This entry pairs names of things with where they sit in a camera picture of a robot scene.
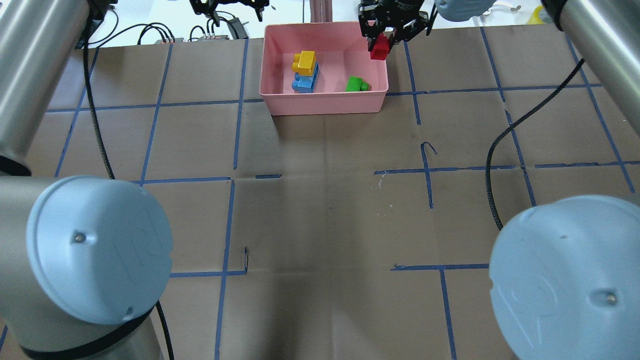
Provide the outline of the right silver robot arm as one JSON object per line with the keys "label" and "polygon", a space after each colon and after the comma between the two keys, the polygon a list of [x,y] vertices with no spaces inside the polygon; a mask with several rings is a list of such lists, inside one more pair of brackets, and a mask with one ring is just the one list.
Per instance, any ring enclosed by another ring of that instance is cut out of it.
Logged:
{"label": "right silver robot arm", "polygon": [[639,358],[639,207],[620,198],[639,194],[639,117],[617,99],[639,67],[604,49],[637,43],[639,15],[619,36],[592,18],[592,41],[526,25],[406,46],[422,169],[375,168],[394,194],[347,264],[420,300],[439,280],[454,359],[503,359],[503,343],[522,360]]}

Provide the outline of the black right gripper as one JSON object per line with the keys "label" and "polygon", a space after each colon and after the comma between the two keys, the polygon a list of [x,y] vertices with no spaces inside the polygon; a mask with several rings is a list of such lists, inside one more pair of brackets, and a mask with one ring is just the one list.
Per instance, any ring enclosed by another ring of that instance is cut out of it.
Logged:
{"label": "black right gripper", "polygon": [[361,0],[358,4],[358,22],[367,49],[372,51],[387,28],[389,48],[400,41],[408,42],[418,34],[432,30],[432,14],[421,10],[423,0]]}

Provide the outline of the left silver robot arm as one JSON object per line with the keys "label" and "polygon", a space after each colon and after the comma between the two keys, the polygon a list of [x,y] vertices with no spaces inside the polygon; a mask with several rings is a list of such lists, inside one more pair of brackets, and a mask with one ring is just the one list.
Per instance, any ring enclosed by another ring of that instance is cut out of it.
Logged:
{"label": "left silver robot arm", "polygon": [[107,0],[12,0],[1,18],[1,318],[32,360],[173,360],[160,305],[173,237],[157,199],[26,164],[70,52]]}

